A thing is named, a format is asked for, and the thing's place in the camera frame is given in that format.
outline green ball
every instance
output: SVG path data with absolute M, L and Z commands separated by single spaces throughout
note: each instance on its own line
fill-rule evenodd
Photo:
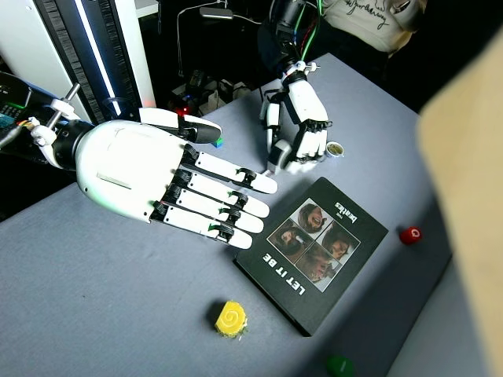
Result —
M 332 377 L 353 377 L 354 366 L 351 360 L 342 356 L 331 356 L 326 363 L 327 372 Z

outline led light strip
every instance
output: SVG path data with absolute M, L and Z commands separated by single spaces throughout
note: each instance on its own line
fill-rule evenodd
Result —
M 91 25 L 89 24 L 89 20 L 87 19 L 86 11 L 82 5 L 82 0 L 75 0 L 75 5 L 77 5 L 77 10 L 79 11 L 80 20 L 84 26 L 84 30 L 86 31 L 87 40 L 89 44 L 91 44 L 91 49 L 93 50 L 94 59 L 96 59 L 97 66 L 100 68 L 101 77 L 105 82 L 105 86 L 108 91 L 108 95 L 111 98 L 115 98 L 116 94 L 113 91 L 112 84 L 110 83 L 110 79 L 108 78 L 107 70 L 105 69 L 105 65 L 103 64 L 103 59 L 101 59 L 100 50 L 97 48 L 96 39 L 94 39 L 93 30 L 91 29 Z M 117 101 L 113 101 L 113 108 L 116 110 L 117 115 L 120 115 L 120 107 Z

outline black pants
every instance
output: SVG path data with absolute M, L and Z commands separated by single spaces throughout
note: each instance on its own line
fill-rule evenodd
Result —
M 306 61 L 325 53 L 331 53 L 370 81 L 381 85 L 388 54 L 374 49 L 354 35 L 333 27 L 321 18 L 318 35 L 311 45 Z

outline robotic arm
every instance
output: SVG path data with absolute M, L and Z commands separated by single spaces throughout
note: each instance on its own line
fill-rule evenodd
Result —
M 307 81 L 307 75 L 318 66 L 303 62 L 294 43 L 295 26 L 306 3 L 306 0 L 274 0 L 268 20 L 259 29 L 261 58 L 281 80 L 280 89 L 266 92 L 260 112 L 270 153 L 268 169 L 274 173 L 282 168 L 293 174 L 311 170 L 325 153 L 327 127 L 332 125 Z M 292 121 L 299 125 L 292 145 L 279 139 L 282 103 Z
M 220 127 L 157 108 L 140 109 L 140 122 L 93 126 L 69 104 L 78 89 L 58 100 L 0 72 L 0 152 L 76 170 L 84 194 L 117 214 L 252 245 L 246 232 L 262 232 L 269 207 L 201 173 L 265 193 L 277 183 L 187 143 L 215 141 Z

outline black book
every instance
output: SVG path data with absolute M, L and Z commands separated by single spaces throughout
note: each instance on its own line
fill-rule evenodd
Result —
M 303 334 L 312 335 L 386 234 L 320 178 L 235 262 Z

